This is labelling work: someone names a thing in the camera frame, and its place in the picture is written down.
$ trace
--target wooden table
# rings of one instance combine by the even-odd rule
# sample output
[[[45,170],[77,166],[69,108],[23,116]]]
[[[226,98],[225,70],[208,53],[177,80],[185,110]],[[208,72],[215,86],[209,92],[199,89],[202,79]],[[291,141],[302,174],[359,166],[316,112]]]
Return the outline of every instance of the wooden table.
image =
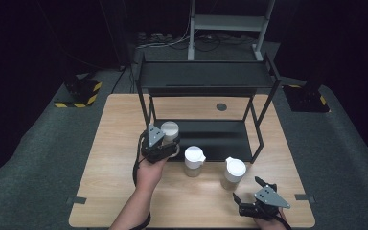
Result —
[[[257,112],[265,95],[257,95]],[[245,98],[160,98],[155,100],[158,118],[240,118]],[[226,111],[216,105],[224,103]],[[252,116],[246,126],[250,146],[258,146]],[[69,223],[73,227],[108,227],[134,191],[132,167],[139,135],[145,129],[138,95],[110,95],[83,173]],[[307,200],[296,200],[304,194],[285,135],[271,104],[261,124],[264,148],[256,162],[246,163],[247,172],[235,193],[243,202],[253,202],[253,194],[261,189],[254,181],[259,176],[278,185],[278,193],[291,205],[285,209],[291,227],[312,227],[315,219]],[[252,218],[239,216],[232,191],[224,190],[219,180],[225,164],[206,162],[199,177],[188,177],[183,162],[168,162],[163,178],[154,192],[149,227],[160,228],[253,228]]]

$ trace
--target metal bracket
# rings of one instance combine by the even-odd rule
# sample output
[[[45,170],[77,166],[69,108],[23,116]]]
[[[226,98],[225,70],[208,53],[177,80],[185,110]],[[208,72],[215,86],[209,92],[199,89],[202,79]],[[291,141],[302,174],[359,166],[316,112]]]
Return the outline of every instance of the metal bracket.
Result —
[[[164,138],[163,131],[154,126],[153,124],[148,125],[148,134],[149,134],[149,148],[152,148],[154,144],[158,143],[161,139]]]
[[[281,196],[276,193],[276,191],[274,191],[268,185],[260,189],[255,194],[255,198],[271,206],[283,207],[288,209],[291,207]]]

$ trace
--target dark background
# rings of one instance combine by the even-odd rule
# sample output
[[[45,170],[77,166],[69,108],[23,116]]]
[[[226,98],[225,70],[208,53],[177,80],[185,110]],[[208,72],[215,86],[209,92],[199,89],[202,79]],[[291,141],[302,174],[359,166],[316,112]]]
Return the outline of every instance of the dark background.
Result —
[[[196,11],[263,15],[265,6],[264,0],[198,0]],[[130,64],[128,32],[180,37],[189,7],[168,0],[0,0],[0,167],[63,84],[66,69],[81,74]],[[275,59],[282,76],[309,81],[317,71],[326,74],[324,84],[368,145],[368,0],[278,0],[265,40],[282,43]],[[318,70],[318,62],[327,69]]]

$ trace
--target white cup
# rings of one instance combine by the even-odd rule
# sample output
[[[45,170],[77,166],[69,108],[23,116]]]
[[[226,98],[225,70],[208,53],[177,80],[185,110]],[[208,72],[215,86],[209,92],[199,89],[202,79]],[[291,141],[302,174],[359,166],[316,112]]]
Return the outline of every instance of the white cup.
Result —
[[[164,133],[163,145],[171,143],[174,138],[178,136],[179,127],[175,122],[165,122],[160,127],[161,131]],[[177,145],[177,152],[170,157],[175,157],[180,152],[180,146]]]
[[[226,190],[236,189],[245,173],[246,166],[241,160],[232,157],[226,158],[226,170],[224,178],[221,180],[222,187]]]
[[[190,177],[199,176],[206,157],[200,147],[190,146],[185,150],[185,173]]]

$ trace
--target equipment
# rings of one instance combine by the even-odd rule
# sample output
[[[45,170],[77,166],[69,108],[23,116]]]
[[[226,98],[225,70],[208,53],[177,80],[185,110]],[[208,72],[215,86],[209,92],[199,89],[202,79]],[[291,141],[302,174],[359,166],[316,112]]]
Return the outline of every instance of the equipment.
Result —
[[[290,205],[277,194],[277,185],[268,184],[258,176],[255,176],[255,181],[263,187],[254,195],[256,202],[242,203],[241,199],[233,193],[234,200],[239,205],[239,214],[243,217],[256,219],[276,219],[283,223],[287,230],[291,229],[281,215],[277,216],[279,207],[290,208]]]
[[[180,142],[179,135],[177,135],[177,137],[175,137],[172,142],[163,145],[163,138],[165,136],[165,133],[163,133],[160,128],[152,124],[148,125],[148,129],[145,130],[142,135],[145,138],[142,142],[142,155],[149,162],[155,163],[177,153],[178,143]]]

